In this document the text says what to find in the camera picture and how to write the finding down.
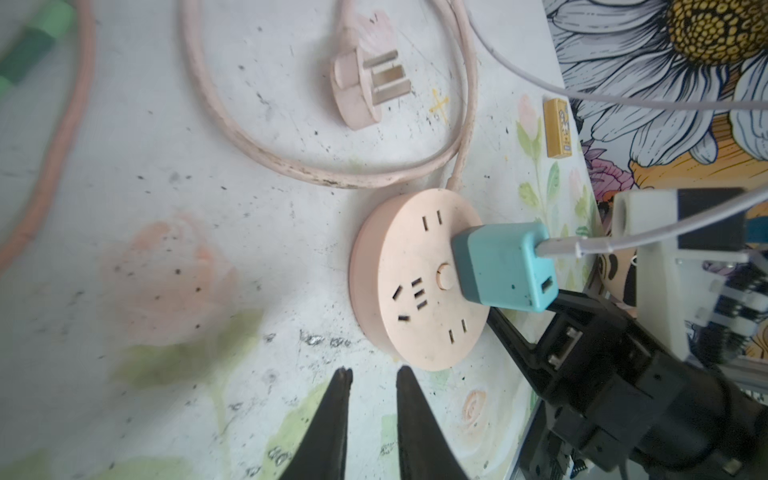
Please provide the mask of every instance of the yellow box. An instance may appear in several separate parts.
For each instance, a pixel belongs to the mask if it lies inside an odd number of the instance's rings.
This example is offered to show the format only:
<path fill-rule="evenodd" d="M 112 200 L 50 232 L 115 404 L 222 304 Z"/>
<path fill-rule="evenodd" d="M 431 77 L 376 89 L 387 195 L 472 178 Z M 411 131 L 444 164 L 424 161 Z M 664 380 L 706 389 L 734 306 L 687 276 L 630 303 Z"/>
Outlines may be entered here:
<path fill-rule="evenodd" d="M 548 157 L 565 158 L 573 154 L 568 103 L 565 100 L 553 98 L 544 103 L 544 132 L 547 136 Z"/>

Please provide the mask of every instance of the power strip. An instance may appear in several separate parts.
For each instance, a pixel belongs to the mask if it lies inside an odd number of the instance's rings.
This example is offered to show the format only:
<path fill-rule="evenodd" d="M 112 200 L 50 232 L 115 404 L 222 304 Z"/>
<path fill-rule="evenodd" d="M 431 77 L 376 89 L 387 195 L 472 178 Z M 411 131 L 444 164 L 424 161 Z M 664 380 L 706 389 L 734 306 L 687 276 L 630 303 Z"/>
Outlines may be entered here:
<path fill-rule="evenodd" d="M 371 213 L 352 251 L 349 294 L 374 345 L 430 371 L 469 353 L 489 307 L 462 295 L 451 239 L 481 224 L 467 200 L 439 188 L 391 198 Z"/>

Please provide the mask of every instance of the usb port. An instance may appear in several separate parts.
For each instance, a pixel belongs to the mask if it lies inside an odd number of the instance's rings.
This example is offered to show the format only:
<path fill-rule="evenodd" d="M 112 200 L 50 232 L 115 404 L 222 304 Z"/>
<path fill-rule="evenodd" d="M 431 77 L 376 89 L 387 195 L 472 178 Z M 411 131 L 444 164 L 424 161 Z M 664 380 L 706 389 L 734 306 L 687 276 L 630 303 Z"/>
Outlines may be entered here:
<path fill-rule="evenodd" d="M 547 278 L 544 283 L 541 284 L 541 291 L 546 293 L 549 287 L 552 286 L 552 277 Z"/>

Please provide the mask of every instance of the yellow cross mark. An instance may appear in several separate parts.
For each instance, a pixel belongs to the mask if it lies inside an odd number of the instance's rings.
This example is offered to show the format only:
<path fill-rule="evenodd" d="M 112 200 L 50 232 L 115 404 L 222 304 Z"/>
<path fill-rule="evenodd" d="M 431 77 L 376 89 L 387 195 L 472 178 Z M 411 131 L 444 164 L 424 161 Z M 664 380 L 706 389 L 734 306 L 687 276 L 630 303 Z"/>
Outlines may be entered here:
<path fill-rule="evenodd" d="M 429 109 L 429 113 L 433 114 L 436 111 L 439 111 L 440 112 L 440 116 L 442 117 L 443 121 L 447 125 L 448 124 L 448 116 L 445 114 L 445 109 L 443 107 L 445 107 L 448 104 L 449 98 L 445 97 L 442 100 L 440 100 L 440 96 L 437 95 L 437 90 L 434 89 L 434 88 L 432 89 L 432 96 L 435 97 L 436 105 Z"/>

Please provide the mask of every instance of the pink rose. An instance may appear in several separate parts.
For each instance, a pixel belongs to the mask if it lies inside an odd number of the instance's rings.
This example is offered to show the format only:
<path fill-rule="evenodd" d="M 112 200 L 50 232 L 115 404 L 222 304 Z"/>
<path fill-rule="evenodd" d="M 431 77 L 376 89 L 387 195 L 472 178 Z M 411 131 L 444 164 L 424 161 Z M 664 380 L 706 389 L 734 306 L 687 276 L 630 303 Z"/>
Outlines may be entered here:
<path fill-rule="evenodd" d="M 528 135 L 528 138 L 533 140 L 538 134 L 538 115 L 533 108 L 531 98 L 527 95 L 520 97 L 518 101 L 518 117 L 520 118 L 520 125 Z"/>
<path fill-rule="evenodd" d="M 634 186 L 634 177 L 631 172 L 621 170 L 613 162 L 603 160 L 600 155 L 604 148 L 591 148 L 593 141 L 581 143 L 584 159 L 587 161 L 589 179 L 592 182 L 592 190 L 598 202 L 609 200 L 616 192 L 629 190 Z"/>

